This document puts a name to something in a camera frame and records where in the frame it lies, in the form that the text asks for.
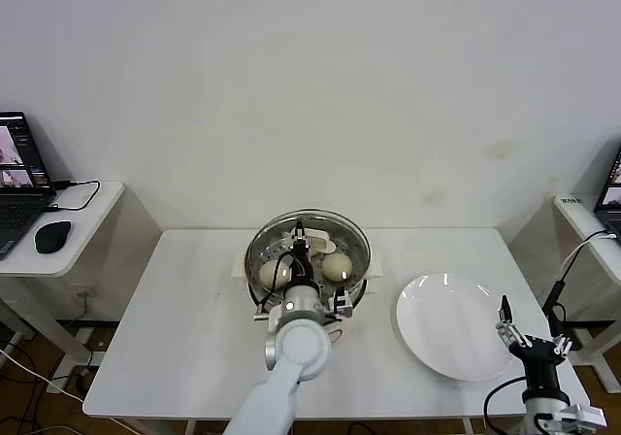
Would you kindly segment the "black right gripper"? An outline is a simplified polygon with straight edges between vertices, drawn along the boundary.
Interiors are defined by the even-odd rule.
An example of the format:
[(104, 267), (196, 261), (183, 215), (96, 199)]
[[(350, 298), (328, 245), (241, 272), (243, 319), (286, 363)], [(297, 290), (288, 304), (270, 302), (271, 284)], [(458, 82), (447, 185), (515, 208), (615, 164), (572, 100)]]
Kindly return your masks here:
[(528, 339), (513, 323), (512, 309), (502, 296), (496, 330), (509, 352), (523, 364), (528, 392), (560, 392), (557, 368), (568, 356), (572, 340), (558, 335), (552, 342)]

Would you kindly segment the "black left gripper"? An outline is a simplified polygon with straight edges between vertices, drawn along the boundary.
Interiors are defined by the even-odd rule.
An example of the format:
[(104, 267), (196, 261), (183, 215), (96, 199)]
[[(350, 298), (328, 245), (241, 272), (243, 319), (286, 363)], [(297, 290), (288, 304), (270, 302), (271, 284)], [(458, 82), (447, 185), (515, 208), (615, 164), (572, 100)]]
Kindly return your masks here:
[(291, 232), (293, 239), (293, 262), (291, 264), (291, 283), (296, 285), (313, 285), (313, 269), (310, 261), (310, 248), (307, 232), (300, 219), (295, 221)]

